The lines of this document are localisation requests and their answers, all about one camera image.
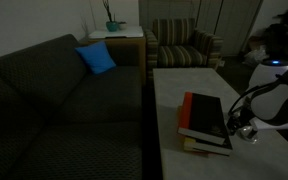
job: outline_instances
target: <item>white coffee table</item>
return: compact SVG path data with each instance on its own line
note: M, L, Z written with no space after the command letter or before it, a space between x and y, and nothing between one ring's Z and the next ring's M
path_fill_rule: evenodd
M153 74L164 179L288 180L288 142L275 130L258 132L256 144L230 136L234 149L229 157L184 151L176 115L184 92L220 97L225 121L239 95L210 68L154 69Z

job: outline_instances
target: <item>potted plant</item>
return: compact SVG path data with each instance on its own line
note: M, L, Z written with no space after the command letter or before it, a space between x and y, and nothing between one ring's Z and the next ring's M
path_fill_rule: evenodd
M118 23L115 21L115 16L114 16L114 20L112 20L112 14L111 14L111 11L110 11L109 1L108 0L103 0L103 5L104 5L104 7L106 9L107 16L108 16L108 19L109 19L109 21L106 22L107 30L110 31L110 32L117 31Z

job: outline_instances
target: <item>sofa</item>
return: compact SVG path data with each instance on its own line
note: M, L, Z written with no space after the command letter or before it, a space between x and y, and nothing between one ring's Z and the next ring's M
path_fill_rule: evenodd
M80 46L66 34L0 57L0 179L142 179L138 63L108 47L116 67L94 74Z

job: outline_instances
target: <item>book stack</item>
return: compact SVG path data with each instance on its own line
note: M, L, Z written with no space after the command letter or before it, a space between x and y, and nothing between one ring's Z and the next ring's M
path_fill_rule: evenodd
M218 97L185 92L179 106L178 133L185 136L186 151L228 156L233 150Z

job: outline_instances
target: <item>armchair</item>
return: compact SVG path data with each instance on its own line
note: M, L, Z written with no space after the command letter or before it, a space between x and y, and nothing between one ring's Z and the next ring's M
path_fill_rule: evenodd
M194 28L195 19L155 19L146 37L147 84L153 85L153 68L211 67L221 60L223 39Z

